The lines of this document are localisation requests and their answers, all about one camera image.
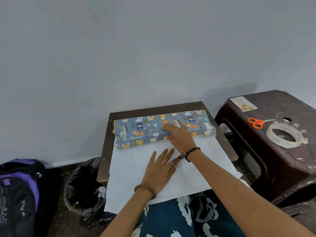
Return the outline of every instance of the tape piece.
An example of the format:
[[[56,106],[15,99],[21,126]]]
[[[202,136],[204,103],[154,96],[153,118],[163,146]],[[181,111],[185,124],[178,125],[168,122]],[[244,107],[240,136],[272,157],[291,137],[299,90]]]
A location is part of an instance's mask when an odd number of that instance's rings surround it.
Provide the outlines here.
[[[295,139],[295,142],[292,141],[287,141],[279,136],[277,136],[274,132],[273,129],[278,129],[285,131],[286,133],[289,133],[293,138]],[[307,144],[308,139],[304,138],[302,133],[295,129],[292,126],[289,126],[284,123],[273,123],[269,126],[269,128],[266,131],[267,137],[274,143],[276,143],[279,146],[282,146],[284,148],[294,148],[300,146],[302,143]]]

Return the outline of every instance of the animal print wrapping paper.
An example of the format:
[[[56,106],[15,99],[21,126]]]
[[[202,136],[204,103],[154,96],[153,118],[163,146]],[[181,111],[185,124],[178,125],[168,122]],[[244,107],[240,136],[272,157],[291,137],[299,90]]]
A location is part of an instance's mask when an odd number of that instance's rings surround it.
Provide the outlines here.
[[[154,142],[167,141],[169,131],[161,127],[172,123],[180,127],[183,122],[193,137],[216,136],[216,128],[210,123],[205,110],[185,111],[147,117],[115,120],[113,133],[117,137],[117,149],[127,149]]]

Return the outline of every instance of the gray wall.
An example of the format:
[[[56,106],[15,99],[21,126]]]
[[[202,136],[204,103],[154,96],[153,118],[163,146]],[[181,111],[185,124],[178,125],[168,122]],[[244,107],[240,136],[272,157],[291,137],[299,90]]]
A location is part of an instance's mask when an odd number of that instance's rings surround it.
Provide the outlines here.
[[[0,0],[0,159],[80,162],[110,112],[202,100],[215,116],[283,83],[316,107],[315,20],[316,0]]]

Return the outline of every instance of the person's left hand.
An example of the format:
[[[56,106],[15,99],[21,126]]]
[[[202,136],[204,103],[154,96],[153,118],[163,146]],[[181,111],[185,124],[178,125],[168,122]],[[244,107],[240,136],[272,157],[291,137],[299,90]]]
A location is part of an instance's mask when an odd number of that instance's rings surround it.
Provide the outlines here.
[[[156,192],[156,194],[162,191],[162,189],[166,186],[171,176],[176,171],[176,168],[178,167],[178,162],[181,160],[179,157],[173,159],[171,161],[173,163],[172,166],[170,162],[167,162],[174,153],[174,148],[172,148],[168,154],[167,152],[168,149],[165,149],[159,155],[158,159],[155,162],[157,152],[154,151],[146,168],[143,180],[141,182],[141,184],[145,184],[152,188]]]

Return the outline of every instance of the orange scissors handle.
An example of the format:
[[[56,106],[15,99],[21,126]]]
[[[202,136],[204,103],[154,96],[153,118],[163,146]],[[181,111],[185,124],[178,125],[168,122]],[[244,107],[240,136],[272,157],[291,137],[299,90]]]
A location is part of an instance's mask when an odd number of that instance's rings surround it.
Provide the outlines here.
[[[265,123],[263,120],[258,120],[255,118],[248,118],[248,122],[252,124],[252,127],[255,129],[262,129],[263,124]]]

